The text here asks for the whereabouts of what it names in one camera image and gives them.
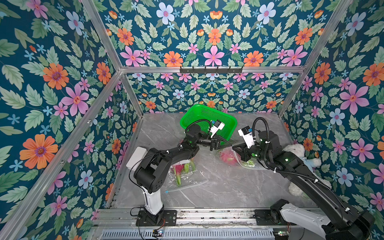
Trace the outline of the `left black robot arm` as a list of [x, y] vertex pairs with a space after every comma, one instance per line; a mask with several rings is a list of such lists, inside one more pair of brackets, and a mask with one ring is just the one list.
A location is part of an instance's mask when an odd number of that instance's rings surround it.
[[160, 189], [163, 186], [168, 171], [181, 161], [194, 158], [200, 146], [213, 150], [224, 149], [231, 143], [217, 134], [225, 124], [219, 120], [210, 122], [206, 119], [193, 122], [185, 129], [185, 137], [177, 147], [169, 150], [149, 149], [134, 167], [133, 183], [144, 193], [147, 216], [158, 219], [164, 213]]

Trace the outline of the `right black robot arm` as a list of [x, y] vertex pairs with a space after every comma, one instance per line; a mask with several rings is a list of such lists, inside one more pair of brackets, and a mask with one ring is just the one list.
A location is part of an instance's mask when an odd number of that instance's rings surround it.
[[238, 131], [244, 143], [234, 145], [241, 160], [256, 160], [262, 167], [278, 173], [303, 191], [322, 214], [298, 208], [285, 200], [271, 206], [273, 221], [283, 220], [309, 230], [325, 240], [367, 240], [375, 218], [369, 212], [359, 212], [337, 196], [317, 177], [299, 154], [283, 150], [279, 137], [270, 130], [266, 119], [258, 117], [253, 125]]

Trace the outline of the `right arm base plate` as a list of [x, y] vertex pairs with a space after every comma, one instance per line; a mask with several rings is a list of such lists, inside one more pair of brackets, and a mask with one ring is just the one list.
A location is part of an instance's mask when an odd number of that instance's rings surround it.
[[254, 210], [253, 219], [256, 220], [259, 226], [286, 226], [291, 227], [296, 224], [286, 222], [281, 216], [270, 209], [256, 209]]

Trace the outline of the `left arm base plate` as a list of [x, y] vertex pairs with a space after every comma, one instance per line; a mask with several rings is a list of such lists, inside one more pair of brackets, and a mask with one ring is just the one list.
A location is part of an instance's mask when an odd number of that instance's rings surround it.
[[161, 227], [161, 226], [171, 226], [174, 227], [177, 221], [177, 211], [176, 210], [162, 210], [157, 215], [150, 214], [146, 209], [140, 210], [136, 226], [137, 227]]

